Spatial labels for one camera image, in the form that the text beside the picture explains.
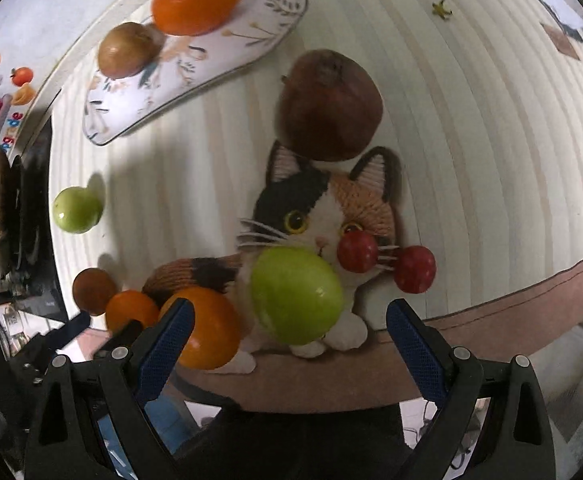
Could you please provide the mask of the mandarin orange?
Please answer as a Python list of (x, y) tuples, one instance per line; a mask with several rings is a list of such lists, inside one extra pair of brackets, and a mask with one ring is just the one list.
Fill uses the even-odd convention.
[(145, 328), (158, 322), (159, 308), (149, 296), (138, 290), (124, 290), (114, 295), (106, 306), (105, 322), (110, 333), (119, 333), (131, 321)]
[(190, 286), (172, 295), (160, 309), (159, 320), (178, 298), (194, 306), (195, 325), (178, 364), (193, 370), (215, 370), (227, 364), (238, 351), (244, 327), (233, 304), (210, 288)]

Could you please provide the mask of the small brown round fruit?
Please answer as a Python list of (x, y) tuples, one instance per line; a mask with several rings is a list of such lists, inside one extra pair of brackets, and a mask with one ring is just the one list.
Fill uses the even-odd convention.
[(116, 282), (104, 270), (88, 268), (80, 272), (72, 284), (76, 306), (92, 316), (105, 313), (108, 302), (119, 292)]

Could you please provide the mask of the red cherry tomato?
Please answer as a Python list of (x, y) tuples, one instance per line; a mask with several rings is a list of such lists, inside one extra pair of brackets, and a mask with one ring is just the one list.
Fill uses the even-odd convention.
[(395, 255), (393, 279), (398, 288), (406, 294), (427, 292), (436, 275), (436, 258), (425, 246), (401, 248)]
[(375, 237), (365, 231), (352, 231), (341, 237), (337, 259), (348, 272), (363, 274), (376, 266), (379, 248)]

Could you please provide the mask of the small green apple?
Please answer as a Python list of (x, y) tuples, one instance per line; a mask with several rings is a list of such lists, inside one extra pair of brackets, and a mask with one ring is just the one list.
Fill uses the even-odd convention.
[(82, 234), (99, 222), (104, 206), (89, 188), (65, 188), (52, 203), (52, 218), (64, 232)]

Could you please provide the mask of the large green apple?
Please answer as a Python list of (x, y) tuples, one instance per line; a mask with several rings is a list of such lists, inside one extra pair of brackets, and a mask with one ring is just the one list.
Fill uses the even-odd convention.
[(340, 318), (343, 290), (324, 259), (298, 247), (267, 248), (252, 266), (250, 295), (260, 324), (280, 344), (304, 346)]

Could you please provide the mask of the dark red apple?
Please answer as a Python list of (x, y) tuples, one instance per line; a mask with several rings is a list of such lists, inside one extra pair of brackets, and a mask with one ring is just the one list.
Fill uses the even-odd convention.
[(329, 49), (303, 53), (282, 77), (275, 112), (277, 141), (316, 162), (343, 162), (371, 143), (384, 115), (373, 78)]

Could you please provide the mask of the brown pear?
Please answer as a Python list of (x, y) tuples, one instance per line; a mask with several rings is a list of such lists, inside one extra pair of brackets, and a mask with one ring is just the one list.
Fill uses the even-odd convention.
[(147, 27), (126, 22), (111, 29), (97, 52), (98, 68), (111, 79), (131, 77), (160, 52), (161, 44)]

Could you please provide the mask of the black induction cooktop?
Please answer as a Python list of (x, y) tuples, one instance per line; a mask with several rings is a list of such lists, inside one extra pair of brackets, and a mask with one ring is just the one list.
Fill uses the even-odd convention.
[(45, 124), (12, 161), (8, 180), (9, 268), (0, 281), (0, 304), (66, 322), (48, 213), (52, 125)]

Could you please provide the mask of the calico cat shaped mat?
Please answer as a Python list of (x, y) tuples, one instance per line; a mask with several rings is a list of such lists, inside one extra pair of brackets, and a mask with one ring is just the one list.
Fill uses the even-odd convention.
[[(398, 155), (375, 146), (349, 171), (314, 166), (280, 143), (268, 155), (265, 184), (252, 214), (241, 219), (235, 254), (223, 257), (177, 259), (152, 271), (142, 290), (163, 304), (190, 286), (211, 288), (233, 302), (246, 325), (236, 356), (218, 368), (221, 374), (250, 374), (256, 352), (279, 351), (312, 360), (329, 350), (361, 348), (369, 323), (354, 311), (355, 295), (386, 266), (364, 273), (346, 270), (338, 261), (337, 246), (350, 233), (369, 234), (387, 256), (398, 244), (398, 215), (393, 207), (401, 183)], [(331, 266), (343, 288), (340, 318), (324, 335), (303, 346), (278, 344), (256, 319), (250, 298), (251, 273), (256, 258), (277, 245), (302, 247)]]

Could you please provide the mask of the striped table mat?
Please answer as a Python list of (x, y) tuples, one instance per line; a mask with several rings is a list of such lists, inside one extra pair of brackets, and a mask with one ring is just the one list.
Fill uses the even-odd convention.
[(329, 48), (384, 97), (375, 142), (402, 165), (403, 240), (438, 275), (411, 305), (485, 359), (531, 354), (583, 319), (583, 44), (558, 52), (537, 0), (309, 0), (270, 55), (106, 146), (83, 134), (86, 56), (52, 111), (49, 189), (93, 185), (94, 229), (52, 233), (63, 292), (92, 266), (138, 289), (182, 257), (229, 254), (274, 141), (282, 75)]

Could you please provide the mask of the small brown card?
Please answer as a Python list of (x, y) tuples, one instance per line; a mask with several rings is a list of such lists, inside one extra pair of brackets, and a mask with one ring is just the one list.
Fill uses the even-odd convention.
[(558, 52), (579, 61), (580, 57), (578, 52), (571, 44), (569, 37), (562, 30), (544, 23), (541, 26)]

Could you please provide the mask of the small fruit stem leaf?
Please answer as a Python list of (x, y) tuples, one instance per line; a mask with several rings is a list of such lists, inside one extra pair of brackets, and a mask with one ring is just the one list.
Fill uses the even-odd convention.
[(448, 21), (448, 19), (453, 15), (453, 12), (445, 7), (445, 0), (433, 2), (431, 3), (431, 7), (433, 8), (433, 15), (436, 15), (443, 21)]

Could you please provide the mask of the oval floral ceramic plate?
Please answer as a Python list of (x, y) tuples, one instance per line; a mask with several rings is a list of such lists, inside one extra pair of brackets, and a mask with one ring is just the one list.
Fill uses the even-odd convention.
[(241, 0), (219, 29), (169, 36), (160, 55), (135, 76), (113, 80), (96, 70), (86, 93), (83, 133), (97, 146), (274, 51), (307, 12), (309, 0)]

